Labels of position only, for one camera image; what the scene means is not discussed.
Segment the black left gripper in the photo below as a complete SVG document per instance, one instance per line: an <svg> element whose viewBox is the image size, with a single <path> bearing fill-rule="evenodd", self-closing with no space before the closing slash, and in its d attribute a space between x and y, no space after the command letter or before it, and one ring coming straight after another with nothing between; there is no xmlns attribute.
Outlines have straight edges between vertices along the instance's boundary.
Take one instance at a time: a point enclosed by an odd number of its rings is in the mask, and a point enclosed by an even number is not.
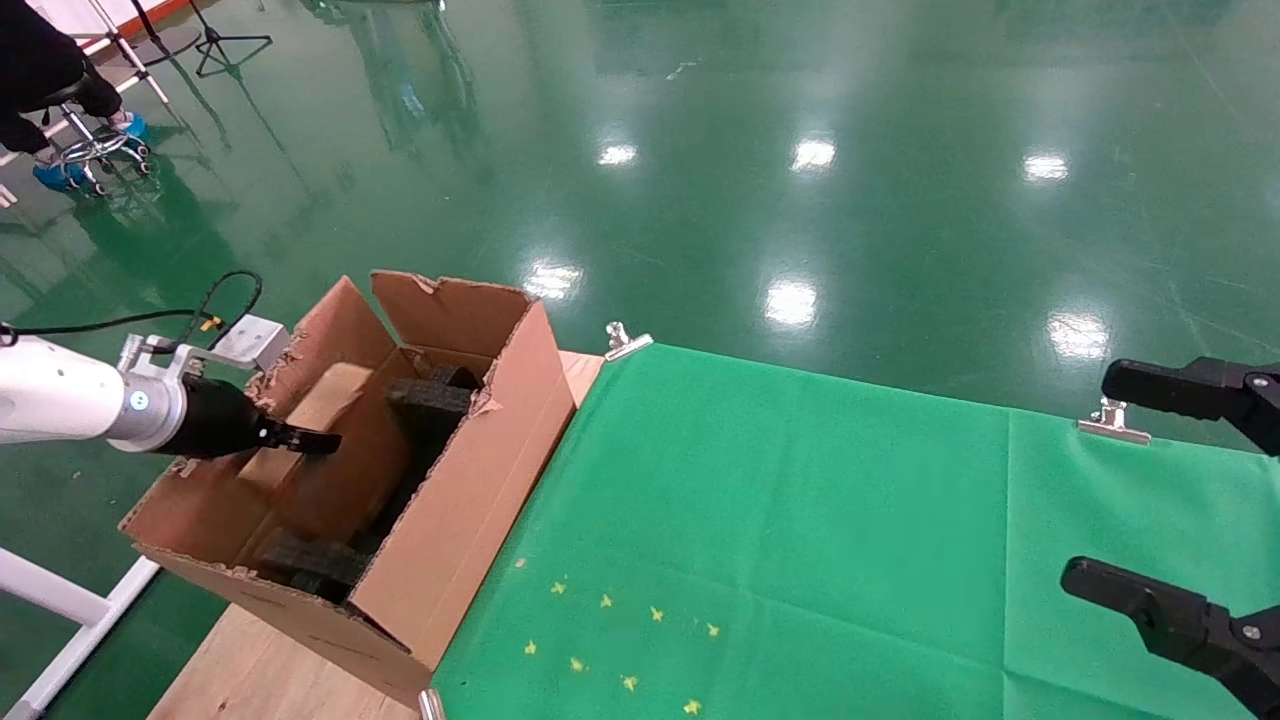
<svg viewBox="0 0 1280 720"><path fill-rule="evenodd" d="M256 448L283 448L328 456L340 447L342 436L275 420L225 380L186 375L180 388L186 410L172 437L154 448L154 454L212 459Z"/></svg>

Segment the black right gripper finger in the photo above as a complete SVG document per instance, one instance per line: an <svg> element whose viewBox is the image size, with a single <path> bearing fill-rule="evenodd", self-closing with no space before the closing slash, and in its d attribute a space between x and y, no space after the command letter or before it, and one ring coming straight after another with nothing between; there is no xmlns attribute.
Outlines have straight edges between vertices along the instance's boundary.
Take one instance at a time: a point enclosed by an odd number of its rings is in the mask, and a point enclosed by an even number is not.
<svg viewBox="0 0 1280 720"><path fill-rule="evenodd" d="M1279 717L1279 606L1247 615L1096 559L1068 560L1062 589L1128 618L1146 650L1219 682L1257 719Z"/></svg>
<svg viewBox="0 0 1280 720"><path fill-rule="evenodd" d="M1112 361L1105 397L1203 421L1226 421L1257 450L1279 455L1279 365L1252 366L1197 357L1185 366Z"/></svg>

